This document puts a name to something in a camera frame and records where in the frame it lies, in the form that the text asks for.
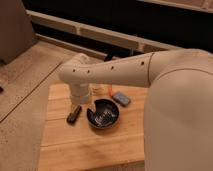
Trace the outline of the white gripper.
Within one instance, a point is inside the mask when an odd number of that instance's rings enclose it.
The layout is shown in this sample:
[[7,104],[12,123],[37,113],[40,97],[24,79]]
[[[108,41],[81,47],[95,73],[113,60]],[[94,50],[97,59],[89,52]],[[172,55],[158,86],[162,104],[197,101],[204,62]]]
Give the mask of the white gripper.
[[88,84],[71,84],[70,99],[74,104],[86,104],[90,101],[90,90]]

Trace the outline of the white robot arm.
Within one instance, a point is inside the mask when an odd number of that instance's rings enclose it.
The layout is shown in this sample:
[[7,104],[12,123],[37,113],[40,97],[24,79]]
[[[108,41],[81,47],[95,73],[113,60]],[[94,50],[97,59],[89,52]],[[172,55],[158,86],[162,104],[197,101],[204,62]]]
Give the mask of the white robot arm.
[[85,83],[147,87],[145,171],[213,171],[212,53],[179,49],[97,64],[78,54],[59,77],[74,100],[86,94]]

